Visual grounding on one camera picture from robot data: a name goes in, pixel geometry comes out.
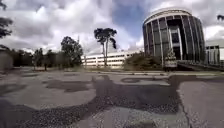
shrub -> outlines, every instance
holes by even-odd
[[[124,70],[160,70],[159,59],[152,56],[145,56],[143,52],[135,53],[127,58],[123,64]]]

glass facade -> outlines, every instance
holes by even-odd
[[[164,60],[172,47],[179,52],[180,60],[203,61],[205,59],[201,21],[192,15],[160,16],[158,19],[144,23],[143,34],[146,54]]]

parking lot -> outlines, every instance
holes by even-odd
[[[0,81],[0,127],[224,126],[215,76],[22,72]]]

road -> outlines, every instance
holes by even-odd
[[[0,128],[223,128],[215,76],[12,73],[0,79]]]

sky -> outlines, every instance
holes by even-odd
[[[3,0],[6,11],[1,17],[11,18],[11,36],[0,40],[10,48],[34,51],[60,50],[65,36],[79,38],[86,54],[101,53],[94,38],[96,28],[117,30],[119,50],[143,46],[142,24],[150,12],[165,7],[185,7],[201,19],[207,42],[224,40],[224,0]]]

